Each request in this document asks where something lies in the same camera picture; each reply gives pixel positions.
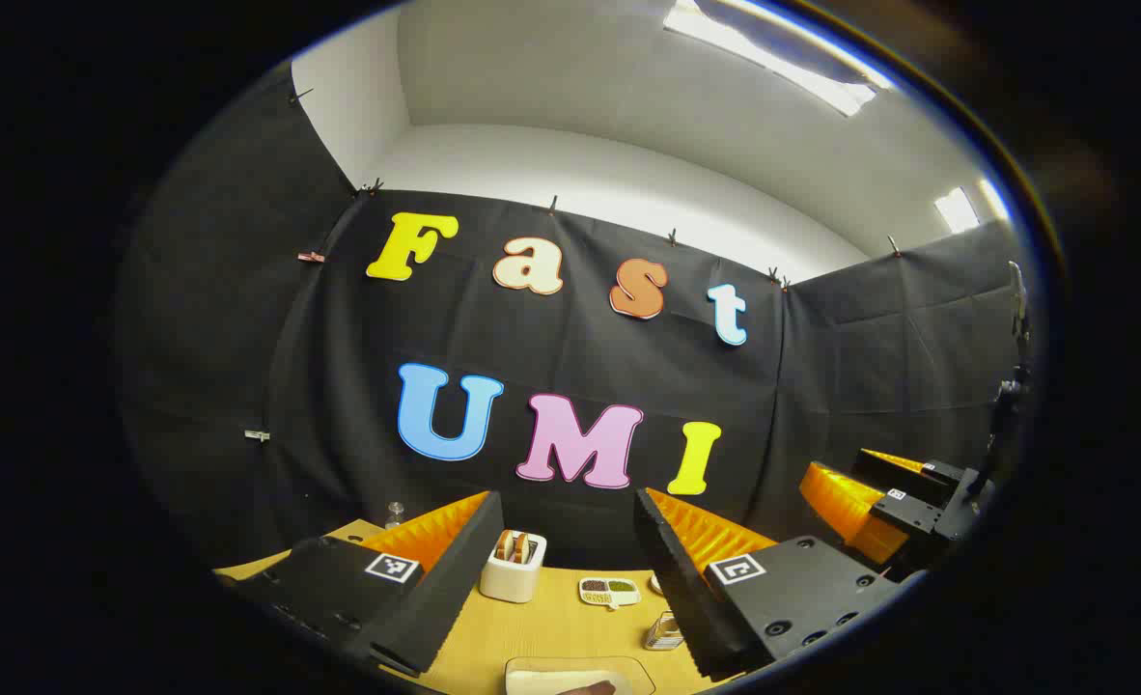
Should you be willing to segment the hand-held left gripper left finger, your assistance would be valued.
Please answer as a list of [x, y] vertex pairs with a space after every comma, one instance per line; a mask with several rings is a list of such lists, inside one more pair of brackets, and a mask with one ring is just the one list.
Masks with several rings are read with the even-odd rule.
[[442, 650], [501, 533], [503, 502], [486, 491], [364, 541], [298, 542], [234, 589], [347, 663], [416, 677]]

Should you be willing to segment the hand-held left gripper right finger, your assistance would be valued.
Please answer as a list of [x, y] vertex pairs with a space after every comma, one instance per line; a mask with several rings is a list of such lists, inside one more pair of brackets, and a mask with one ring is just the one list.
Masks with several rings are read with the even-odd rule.
[[787, 670], [882, 615], [929, 566], [925, 548], [888, 565], [822, 538], [775, 542], [677, 498], [637, 488], [636, 538], [699, 674]]

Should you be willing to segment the clear glass chopstick holder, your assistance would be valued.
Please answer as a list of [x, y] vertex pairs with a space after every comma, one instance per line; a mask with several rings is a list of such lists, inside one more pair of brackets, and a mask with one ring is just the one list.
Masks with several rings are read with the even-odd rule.
[[647, 629], [642, 647], [645, 650], [675, 650], [682, 643], [682, 629], [678, 624], [675, 613], [663, 611]]

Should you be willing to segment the clear tray of rice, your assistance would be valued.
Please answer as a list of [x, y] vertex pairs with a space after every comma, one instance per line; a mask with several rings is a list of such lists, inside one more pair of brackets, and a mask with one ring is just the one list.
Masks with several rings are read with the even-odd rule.
[[505, 663], [505, 695], [556, 695], [586, 682], [615, 682], [616, 695], [654, 695], [657, 686], [640, 661], [628, 656], [512, 658]]

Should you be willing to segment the white toaster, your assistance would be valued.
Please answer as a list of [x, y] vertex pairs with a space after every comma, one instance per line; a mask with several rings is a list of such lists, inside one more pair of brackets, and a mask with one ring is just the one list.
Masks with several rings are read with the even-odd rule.
[[537, 582], [543, 571], [543, 561], [547, 551], [547, 540], [540, 534], [528, 533], [532, 542], [531, 563], [517, 564], [513, 561], [500, 561], [494, 558], [495, 541], [489, 558], [482, 569], [479, 577], [479, 593], [487, 598], [497, 599], [505, 603], [531, 603], [537, 589]]

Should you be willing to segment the white divided grain dish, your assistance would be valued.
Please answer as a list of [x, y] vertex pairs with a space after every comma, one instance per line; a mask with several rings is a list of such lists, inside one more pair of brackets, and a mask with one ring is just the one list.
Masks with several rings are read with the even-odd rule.
[[620, 577], [585, 577], [576, 584], [580, 601], [597, 604], [607, 611], [620, 611], [620, 607], [640, 603], [642, 593], [636, 582]]

